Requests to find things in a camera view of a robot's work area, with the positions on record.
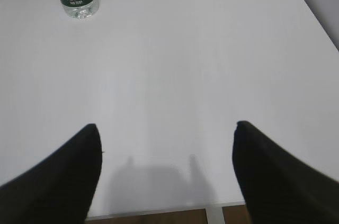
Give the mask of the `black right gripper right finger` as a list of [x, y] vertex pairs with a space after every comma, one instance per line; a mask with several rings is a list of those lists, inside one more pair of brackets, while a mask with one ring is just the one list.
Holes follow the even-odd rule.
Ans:
[[252, 223], [338, 223], [338, 181], [248, 121], [237, 123], [232, 162]]

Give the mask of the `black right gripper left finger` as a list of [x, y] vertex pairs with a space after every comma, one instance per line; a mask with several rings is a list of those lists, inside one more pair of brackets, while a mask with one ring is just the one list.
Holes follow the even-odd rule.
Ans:
[[102, 144], [87, 124], [60, 148], [1, 186], [1, 223], [85, 223], [102, 170]]

